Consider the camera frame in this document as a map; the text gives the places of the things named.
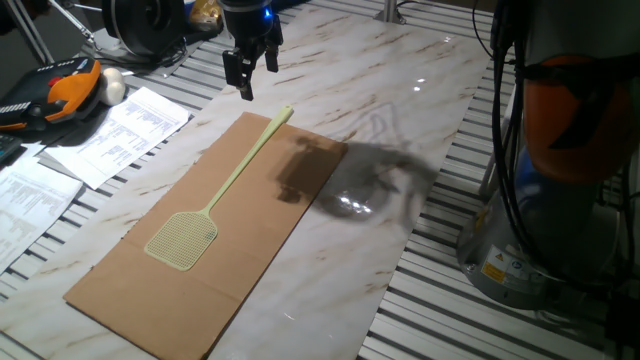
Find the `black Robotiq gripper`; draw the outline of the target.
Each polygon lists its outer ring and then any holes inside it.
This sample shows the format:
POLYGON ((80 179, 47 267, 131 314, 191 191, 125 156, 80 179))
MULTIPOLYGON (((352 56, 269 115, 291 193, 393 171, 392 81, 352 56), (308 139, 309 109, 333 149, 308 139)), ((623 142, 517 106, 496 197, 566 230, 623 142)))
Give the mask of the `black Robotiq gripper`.
POLYGON ((267 70, 279 71, 278 54, 283 35, 271 3, 271 0, 220 0, 225 25, 236 47, 222 54, 225 77, 243 100, 254 99, 251 63, 246 64, 244 58, 258 58, 265 51, 267 70))

